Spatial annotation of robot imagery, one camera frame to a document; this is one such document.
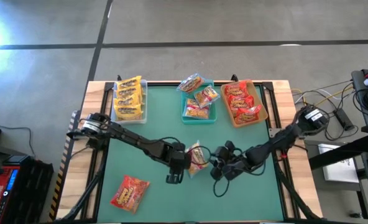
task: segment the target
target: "concrete floor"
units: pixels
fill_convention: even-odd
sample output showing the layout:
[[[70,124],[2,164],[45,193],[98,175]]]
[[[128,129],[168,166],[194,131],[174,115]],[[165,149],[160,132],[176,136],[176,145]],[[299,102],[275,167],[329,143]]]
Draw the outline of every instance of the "concrete floor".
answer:
[[[0,1],[0,45],[95,44],[107,0]],[[104,43],[367,40],[368,0],[114,0]],[[28,126],[36,155],[57,170],[71,112],[79,109],[94,49],[0,50],[0,124]],[[95,80],[143,75],[179,80],[285,79],[309,90],[368,68],[368,44],[102,49]],[[344,86],[330,88],[331,93]],[[318,102],[310,95],[309,102]],[[331,110],[329,104],[322,106]],[[363,126],[350,100],[344,109]],[[332,133],[339,131],[332,121]],[[342,141],[363,136],[357,133]],[[30,154],[27,133],[5,130],[0,144]],[[310,139],[324,140],[322,135]],[[318,190],[324,216],[359,211],[355,192]],[[48,212],[45,205],[44,216]]]

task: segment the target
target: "wooden table frame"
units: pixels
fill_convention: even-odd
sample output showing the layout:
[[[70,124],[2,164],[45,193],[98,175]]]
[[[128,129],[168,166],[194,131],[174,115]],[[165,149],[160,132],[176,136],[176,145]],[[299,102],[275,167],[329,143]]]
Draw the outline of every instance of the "wooden table frame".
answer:
[[[222,85],[230,80],[215,80],[215,85]],[[274,81],[256,81],[264,89],[262,94],[262,101],[269,112],[269,118],[266,121],[268,128],[281,128],[292,122],[293,116],[296,112],[290,86],[286,80]],[[175,85],[179,81],[149,81],[149,86],[152,85]],[[109,114],[111,110],[112,94],[108,94],[112,88],[113,82],[89,82],[86,90],[81,114],[76,114],[75,118],[71,120],[70,129],[80,126],[78,118],[85,118],[90,113],[102,112]],[[101,158],[105,158],[107,154],[102,151],[93,150],[92,152],[84,151],[75,156],[75,159],[70,162],[71,154],[79,151],[85,145],[85,141],[69,141],[65,144],[62,164],[55,188],[52,207],[50,209],[49,220],[54,220],[56,217],[61,218],[65,216],[69,210],[74,206],[80,195],[83,193],[86,185],[93,178],[95,168],[99,166]],[[297,141],[297,145],[304,146],[303,141]],[[273,154],[273,159],[277,159],[276,154]],[[304,150],[293,147],[288,153],[288,159],[280,162],[282,170],[289,181],[295,186],[296,191],[311,208],[311,210],[322,217],[318,196],[316,194],[315,185],[313,182],[310,165],[308,163],[307,154]],[[286,188],[278,181],[278,190],[281,195],[282,212],[285,218],[303,218],[302,212],[299,212],[293,199],[288,194]],[[96,221],[98,213],[99,198],[101,196],[101,186],[97,186],[92,192],[86,203],[86,206],[77,216],[77,219],[87,219],[90,222]]]

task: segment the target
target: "red snack bag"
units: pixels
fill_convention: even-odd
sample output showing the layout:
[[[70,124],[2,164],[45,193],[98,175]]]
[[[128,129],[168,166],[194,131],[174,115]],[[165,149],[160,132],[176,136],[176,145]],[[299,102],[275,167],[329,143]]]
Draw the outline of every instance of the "red snack bag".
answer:
[[[226,85],[224,87],[224,93],[226,96],[238,96],[238,97],[247,97],[249,93],[247,92],[246,81],[240,81],[236,83],[232,83]]]
[[[247,97],[238,97],[238,96],[229,96],[228,97],[228,106],[232,112],[232,115],[236,117],[237,111],[239,108],[242,109],[249,109],[254,106],[254,99],[253,96]]]
[[[148,181],[125,175],[110,203],[134,214],[148,186]]]
[[[254,106],[250,109],[239,108],[237,112],[237,117],[235,118],[235,123],[243,124],[258,120],[260,110],[261,105]]]

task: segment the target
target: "orange plastic tray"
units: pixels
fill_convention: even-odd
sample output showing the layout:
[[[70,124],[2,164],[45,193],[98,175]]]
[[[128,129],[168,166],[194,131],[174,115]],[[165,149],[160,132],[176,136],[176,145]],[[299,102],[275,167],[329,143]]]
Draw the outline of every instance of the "orange plastic tray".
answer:
[[[224,104],[226,105],[226,108],[227,108],[227,111],[228,111],[228,114],[229,114],[229,117],[231,118],[231,122],[232,122],[232,125],[235,127],[235,128],[240,128],[240,127],[244,127],[244,126],[247,126],[247,125],[251,125],[251,124],[256,124],[256,123],[259,123],[261,121],[264,121],[266,120],[269,115],[267,113],[267,111],[265,110],[264,108],[264,105],[263,105],[263,102],[261,102],[258,94],[257,94],[257,90],[256,88],[254,87],[254,84],[252,82],[252,80],[242,80],[243,81],[246,81],[246,87],[247,87],[247,92],[253,96],[253,99],[254,99],[254,105],[257,106],[257,105],[261,105],[261,110],[259,111],[259,119],[258,120],[255,120],[255,121],[251,121],[251,122],[248,122],[248,123],[244,123],[244,124],[237,124],[235,122],[235,119],[234,119],[234,115],[232,115],[232,112],[231,110],[229,109],[229,105],[228,105],[228,101],[227,101],[227,96],[224,94],[224,87],[226,85],[232,85],[233,83],[229,83],[229,84],[224,84],[221,86],[221,98],[223,99],[224,101]]]

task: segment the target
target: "green table surface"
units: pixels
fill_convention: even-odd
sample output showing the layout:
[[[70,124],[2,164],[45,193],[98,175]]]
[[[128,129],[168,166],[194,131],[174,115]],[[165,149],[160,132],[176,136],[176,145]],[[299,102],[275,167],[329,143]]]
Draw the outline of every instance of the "green table surface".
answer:
[[[217,120],[214,124],[183,124],[181,93],[174,86],[149,86],[146,124],[127,125],[126,128],[148,139],[166,136],[178,138],[186,146],[197,140],[213,152],[231,140],[243,150],[266,142],[268,130],[264,122],[234,128],[224,103],[216,102]],[[213,194],[214,180],[207,168],[190,179],[188,172],[181,184],[165,182],[169,168],[144,153],[118,140],[111,140],[98,212],[98,222],[207,222],[244,220],[283,220],[272,157],[266,161],[262,176],[242,174],[230,182],[225,196]],[[124,175],[150,181],[136,214],[111,205]],[[217,183],[220,194],[226,179]]]

